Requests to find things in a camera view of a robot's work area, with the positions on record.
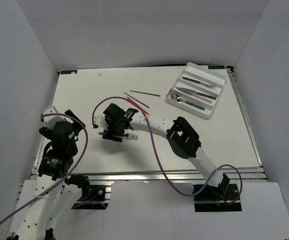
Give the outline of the knife with pink handle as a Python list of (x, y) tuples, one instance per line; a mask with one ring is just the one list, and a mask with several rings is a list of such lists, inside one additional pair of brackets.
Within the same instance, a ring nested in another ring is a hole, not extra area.
[(200, 95), (198, 95), (196, 93), (186, 93), (186, 95), (195, 97), (197, 99), (200, 99), (200, 100), (205, 101), (205, 102), (210, 103), (210, 104), (212, 103), (212, 101), (209, 98), (200, 96)]

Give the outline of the knife with dark handle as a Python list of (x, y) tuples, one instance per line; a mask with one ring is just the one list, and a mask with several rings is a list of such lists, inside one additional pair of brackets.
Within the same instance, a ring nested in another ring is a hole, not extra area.
[(212, 99), (212, 100), (216, 100), (217, 99), (214, 96), (211, 96), (211, 95), (208, 95), (208, 94), (205, 94), (205, 93), (201, 93), (201, 92), (197, 92), (197, 91), (189, 89), (189, 88), (176, 87), (176, 89), (181, 91), (181, 92), (183, 92), (183, 93), (185, 93), (185, 94), (188, 94), (188, 95), (197, 95), (197, 96), (205, 97), (205, 98)]

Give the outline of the fork with dark handle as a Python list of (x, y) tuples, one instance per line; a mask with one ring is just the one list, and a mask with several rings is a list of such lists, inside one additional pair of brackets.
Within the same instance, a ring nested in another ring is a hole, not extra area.
[(198, 84), (198, 85), (202, 85), (206, 88), (209, 88), (209, 89), (214, 89), (216, 88), (217, 86), (216, 85), (213, 85), (213, 84), (207, 84), (205, 82), (202, 82), (202, 81), (199, 81), (199, 80), (195, 80), (195, 79), (192, 79), (192, 78), (188, 78), (188, 77), (182, 77), (183, 80), (186, 80), (186, 81), (189, 81), (189, 82), (192, 82), (192, 83), (195, 83), (195, 84)]

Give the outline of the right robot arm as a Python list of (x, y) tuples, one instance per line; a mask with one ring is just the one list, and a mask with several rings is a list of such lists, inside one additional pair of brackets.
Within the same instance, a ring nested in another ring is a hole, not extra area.
[(93, 117), (93, 123), (103, 129), (103, 139), (114, 142), (121, 142), (126, 130), (147, 132), (151, 137), (157, 135), (166, 139), (172, 152), (188, 160), (205, 179), (205, 184), (192, 196), (208, 192), (220, 200), (228, 194), (230, 179), (208, 158), (200, 136), (185, 118), (160, 119), (134, 108), (123, 110), (111, 103), (102, 115)]

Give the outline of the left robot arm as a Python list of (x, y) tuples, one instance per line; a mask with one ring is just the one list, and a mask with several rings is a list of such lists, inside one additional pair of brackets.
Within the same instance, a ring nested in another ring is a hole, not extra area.
[(39, 117), (44, 126), (39, 133), (49, 140), (38, 168), (34, 201), (19, 229), (10, 240), (54, 240), (56, 228), (77, 200), (90, 195), (88, 177), (73, 174), (77, 141), (85, 124), (70, 110), (58, 113), (49, 106)]

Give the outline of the green chopstick near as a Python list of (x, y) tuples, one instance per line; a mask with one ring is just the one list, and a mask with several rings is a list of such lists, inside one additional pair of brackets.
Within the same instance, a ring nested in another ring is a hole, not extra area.
[(137, 104), (141, 104), (142, 106), (144, 106), (144, 107), (147, 108), (147, 109), (150, 108), (149, 105), (147, 105), (147, 104), (145, 104), (144, 102), (138, 100), (137, 98), (131, 96), (130, 94), (128, 94), (128, 93), (126, 93), (126, 92), (124, 92), (124, 94), (127, 96), (128, 99), (134, 101), (135, 103), (137, 103)]

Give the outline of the green chopstick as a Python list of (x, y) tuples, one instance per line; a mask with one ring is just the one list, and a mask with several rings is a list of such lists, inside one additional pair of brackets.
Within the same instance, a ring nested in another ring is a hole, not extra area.
[(124, 94), (127, 96), (128, 99), (134, 101), (135, 103), (137, 103), (137, 104), (141, 104), (142, 106), (144, 106), (144, 107), (147, 108), (147, 109), (150, 108), (149, 105), (147, 105), (147, 104), (145, 104), (144, 102), (138, 100), (137, 98), (131, 96), (130, 94), (128, 94), (128, 93), (126, 93), (126, 92), (124, 92)]
[(160, 94), (156, 94), (156, 93), (149, 93), (149, 92), (136, 91), (136, 90), (129, 90), (129, 91), (132, 93), (138, 93), (138, 94), (149, 95), (149, 96), (154, 96), (154, 97), (161, 97)]

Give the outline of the green chopstick far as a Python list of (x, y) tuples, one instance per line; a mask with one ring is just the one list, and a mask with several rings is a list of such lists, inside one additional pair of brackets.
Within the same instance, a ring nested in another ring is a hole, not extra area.
[(160, 94), (156, 94), (156, 93), (149, 93), (149, 92), (136, 91), (136, 90), (129, 90), (129, 91), (132, 93), (138, 93), (138, 94), (149, 95), (149, 96), (154, 96), (154, 97), (161, 97)]

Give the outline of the white divided cutlery tray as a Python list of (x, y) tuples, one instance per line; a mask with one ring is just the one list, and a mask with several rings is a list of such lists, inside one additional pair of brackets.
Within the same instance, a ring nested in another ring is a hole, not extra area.
[[(216, 85), (216, 88), (207, 88), (203, 85), (196, 84), (187, 80), (183, 80), (182, 77), (191, 78), (194, 80), (198, 80), (210, 85)], [(227, 73), (225, 69), (208, 69), (208, 65), (202, 66), (197, 65), (192, 62), (188, 62), (184, 70), (180, 73), (177, 77), (176, 81), (173, 83), (172, 87), (170, 88), (169, 92), (165, 96), (165, 101), (175, 107), (178, 107), (182, 110), (185, 110), (189, 113), (192, 113), (198, 117), (203, 119), (209, 119), (213, 113), (213, 110), (217, 104), (219, 97), (223, 91), (225, 83), (227, 81)], [(212, 103), (205, 102), (193, 96), (189, 96), (186, 93), (177, 90), (176, 87), (179, 88), (187, 88), (194, 90), (196, 92), (200, 92), (206, 95), (210, 95), (216, 97), (216, 100), (210, 99)], [(171, 98), (171, 93), (175, 93), (179, 95), (182, 99), (188, 100), (193, 102), (199, 106), (205, 108), (205, 110), (200, 110), (188, 104), (177, 102)]]

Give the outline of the blue label sticker right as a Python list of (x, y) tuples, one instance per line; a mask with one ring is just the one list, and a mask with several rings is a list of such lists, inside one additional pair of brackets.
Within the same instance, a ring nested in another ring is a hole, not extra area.
[(226, 68), (224, 65), (208, 65), (207, 67), (210, 70), (222, 70)]

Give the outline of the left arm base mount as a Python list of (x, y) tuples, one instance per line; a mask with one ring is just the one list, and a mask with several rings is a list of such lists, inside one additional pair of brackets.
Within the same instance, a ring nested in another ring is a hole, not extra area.
[(83, 175), (72, 175), (65, 180), (65, 184), (74, 185), (78, 189), (79, 199), (72, 206), (73, 210), (105, 210), (107, 208), (105, 185), (92, 185), (89, 178)]

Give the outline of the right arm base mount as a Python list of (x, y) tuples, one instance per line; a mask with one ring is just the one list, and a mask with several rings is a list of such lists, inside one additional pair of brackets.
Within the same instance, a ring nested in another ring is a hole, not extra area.
[(207, 185), (194, 197), (194, 210), (196, 213), (241, 212), (242, 205), (237, 184), (230, 183), (224, 194)]

